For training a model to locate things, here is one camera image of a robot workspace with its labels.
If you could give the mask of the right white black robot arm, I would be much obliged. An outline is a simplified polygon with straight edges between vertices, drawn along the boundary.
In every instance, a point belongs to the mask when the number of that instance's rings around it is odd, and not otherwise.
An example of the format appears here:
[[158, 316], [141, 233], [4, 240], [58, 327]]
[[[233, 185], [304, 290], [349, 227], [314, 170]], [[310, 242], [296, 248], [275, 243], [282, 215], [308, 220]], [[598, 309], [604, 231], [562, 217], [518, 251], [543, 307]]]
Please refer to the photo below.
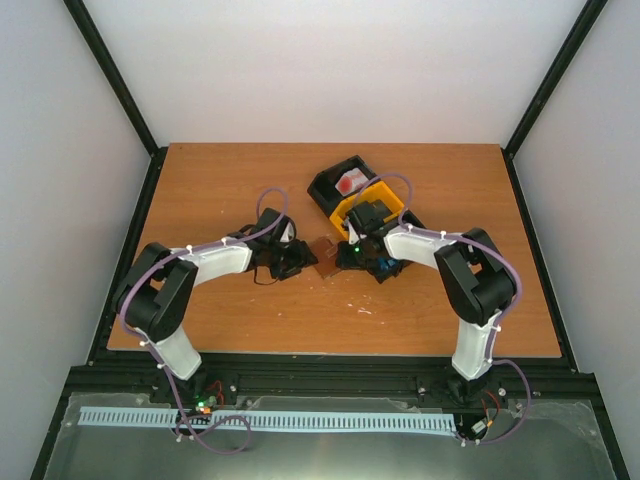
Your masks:
[[439, 273], [459, 322], [452, 366], [467, 381], [486, 374], [501, 318], [522, 290], [517, 272], [487, 232], [428, 230], [392, 219], [380, 200], [350, 208], [341, 226], [347, 239], [338, 244], [336, 265], [342, 270], [365, 271], [380, 283], [411, 263]]

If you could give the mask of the brown leather card holder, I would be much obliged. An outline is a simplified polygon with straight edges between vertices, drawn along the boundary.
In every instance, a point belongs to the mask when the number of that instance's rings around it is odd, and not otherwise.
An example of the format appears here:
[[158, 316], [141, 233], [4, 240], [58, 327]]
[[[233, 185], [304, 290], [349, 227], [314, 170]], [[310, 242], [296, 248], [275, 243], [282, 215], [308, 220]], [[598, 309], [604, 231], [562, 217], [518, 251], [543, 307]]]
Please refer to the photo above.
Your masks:
[[333, 277], [341, 272], [337, 265], [338, 242], [331, 236], [321, 236], [309, 244], [309, 248], [318, 262], [315, 270], [322, 279]]

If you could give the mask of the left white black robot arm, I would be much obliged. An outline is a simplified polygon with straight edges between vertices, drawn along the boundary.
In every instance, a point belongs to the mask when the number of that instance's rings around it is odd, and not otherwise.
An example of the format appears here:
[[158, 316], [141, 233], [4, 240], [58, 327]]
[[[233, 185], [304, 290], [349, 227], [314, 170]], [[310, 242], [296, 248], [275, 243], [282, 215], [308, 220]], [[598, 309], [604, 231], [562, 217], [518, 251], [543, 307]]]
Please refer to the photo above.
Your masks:
[[255, 224], [209, 244], [175, 249], [147, 244], [118, 285], [112, 309], [158, 366], [174, 376], [174, 392], [193, 403], [208, 390], [207, 376], [198, 371], [201, 356], [182, 326], [193, 289], [260, 267], [274, 282], [284, 281], [317, 263], [307, 242], [297, 238], [293, 220], [267, 208]]

